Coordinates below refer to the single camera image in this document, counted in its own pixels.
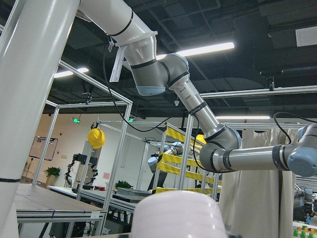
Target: yellow hard hat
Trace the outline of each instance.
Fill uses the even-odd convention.
[[[94,149],[99,149],[105,144],[105,134],[99,128],[94,128],[88,133],[88,141],[91,147]]]
[[[205,143],[205,144],[207,143],[207,142],[205,141],[205,139],[204,139],[204,135],[197,135],[197,136],[196,136],[196,139],[199,140],[199,141],[201,141],[201,142],[203,142],[203,143]]]

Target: whiteboard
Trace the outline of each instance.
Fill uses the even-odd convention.
[[[29,156],[32,158],[39,159],[42,155],[43,150],[44,150],[45,141],[46,141],[46,137],[35,136]],[[45,160],[49,160],[49,161],[53,160],[53,156],[55,153],[57,142],[58,142],[57,138],[50,139],[48,149],[46,150],[46,154],[44,156]]]

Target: ceiling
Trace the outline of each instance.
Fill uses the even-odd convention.
[[[135,13],[158,31],[159,54],[234,42],[228,51],[187,57],[191,80],[200,93],[267,88],[264,70],[282,70],[276,87],[317,85],[316,45],[297,47],[295,30],[317,26],[315,0],[125,0]],[[0,24],[4,25],[13,0],[0,1]],[[111,75],[116,48],[106,51],[106,74]],[[62,60],[105,84],[103,77],[104,33],[94,23],[76,18]],[[133,101],[132,114],[141,118],[186,115],[176,94],[167,90],[151,97],[138,95],[132,74],[122,68],[120,81],[111,88]],[[110,96],[77,76],[57,78],[48,99],[57,104],[83,103],[84,92],[93,102]],[[269,115],[285,111],[317,118],[317,94],[236,97],[206,100],[217,116]],[[46,106],[44,113],[52,113]],[[61,109],[60,113],[116,113],[114,107]]]

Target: white robotic arm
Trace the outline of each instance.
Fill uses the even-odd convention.
[[[138,92],[159,94],[169,88],[200,123],[208,143],[200,152],[204,168],[215,173],[237,170],[292,170],[301,176],[317,174],[317,125],[309,125],[297,145],[239,150],[239,134],[221,124],[189,79],[188,62],[176,54],[156,60],[156,32],[151,31],[122,0],[82,0],[79,9],[116,45],[127,46]]]

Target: pink object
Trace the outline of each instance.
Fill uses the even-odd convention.
[[[102,186],[95,186],[95,190],[104,191],[104,190],[105,190],[105,187],[102,187]]]
[[[109,179],[110,178],[110,173],[104,173],[104,179]]]
[[[143,199],[134,212],[131,238],[227,238],[219,207],[189,191],[162,192]]]

